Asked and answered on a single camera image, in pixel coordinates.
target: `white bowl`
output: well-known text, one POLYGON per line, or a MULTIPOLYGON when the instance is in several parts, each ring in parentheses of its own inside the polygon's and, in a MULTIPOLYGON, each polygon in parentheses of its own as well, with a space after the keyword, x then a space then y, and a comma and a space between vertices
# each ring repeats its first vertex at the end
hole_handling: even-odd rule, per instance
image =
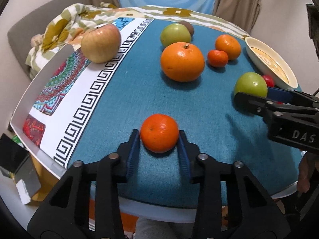
POLYGON ((275 84, 285 90, 293 90, 298 87, 295 74, 289 65, 271 47, 253 37, 246 37, 246 50, 257 68, 270 75, 275 84))

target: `orange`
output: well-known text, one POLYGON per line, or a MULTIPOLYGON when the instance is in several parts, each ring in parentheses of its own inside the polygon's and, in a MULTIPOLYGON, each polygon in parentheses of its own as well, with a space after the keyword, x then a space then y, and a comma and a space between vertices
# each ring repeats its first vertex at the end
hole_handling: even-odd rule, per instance
POLYGON ((224 67, 228 63, 228 55, 224 51, 211 50, 207 54, 208 63, 217 68, 224 67))
POLYGON ((216 39, 215 48, 226 52, 229 60, 235 60, 241 53, 241 46, 237 39, 227 34, 220 35, 216 39))
POLYGON ((176 145, 179 129, 172 117, 164 114, 154 114, 143 122, 140 134, 144 146, 148 150, 160 154, 167 152, 176 145))
POLYGON ((204 71, 205 59, 197 46, 176 42, 164 49, 160 64, 168 78, 177 82, 191 82, 204 71))

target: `greek key pattern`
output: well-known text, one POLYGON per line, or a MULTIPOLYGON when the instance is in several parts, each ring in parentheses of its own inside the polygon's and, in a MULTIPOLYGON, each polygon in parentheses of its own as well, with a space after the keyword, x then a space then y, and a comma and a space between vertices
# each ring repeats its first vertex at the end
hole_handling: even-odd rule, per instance
POLYGON ((152 22, 146 19, 127 37, 122 43, 117 55, 106 63, 103 70, 100 71, 96 80, 92 83, 88 93, 84 96, 81 106, 73 115, 72 121, 66 128, 63 138, 56 147, 56 154, 53 159, 62 167, 67 168, 68 162, 74 152, 76 145, 90 120, 95 106, 98 104, 103 91, 110 82, 120 63, 129 52, 133 44, 144 32, 147 26, 152 22))

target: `kiwi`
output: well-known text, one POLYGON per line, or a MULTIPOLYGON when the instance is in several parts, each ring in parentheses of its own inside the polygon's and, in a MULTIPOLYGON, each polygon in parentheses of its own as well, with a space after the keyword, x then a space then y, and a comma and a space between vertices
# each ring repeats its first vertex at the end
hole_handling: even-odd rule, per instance
POLYGON ((190 24, 189 22, 186 22, 186 21, 181 21, 181 22, 179 22, 179 24, 184 25, 188 29, 190 36, 194 35, 195 30, 194 30, 194 27, 192 26, 192 24, 190 24))

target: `blanket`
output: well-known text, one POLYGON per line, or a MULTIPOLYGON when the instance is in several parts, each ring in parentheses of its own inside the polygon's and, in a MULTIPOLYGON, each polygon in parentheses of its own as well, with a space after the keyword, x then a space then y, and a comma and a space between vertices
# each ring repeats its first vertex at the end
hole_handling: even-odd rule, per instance
POLYGON ((112 23, 120 17, 159 19, 166 21, 188 21, 191 24, 206 26, 227 32, 238 38, 249 36, 238 26, 221 18, 194 12, 187 9, 161 6, 142 6, 131 8, 115 8, 109 3, 101 3, 100 7, 85 4, 73 4, 65 8, 47 26, 42 43, 33 47, 26 59, 31 66, 30 76, 33 78, 46 63, 66 44, 72 44, 74 50, 81 46, 81 40, 87 31, 102 24, 112 23))

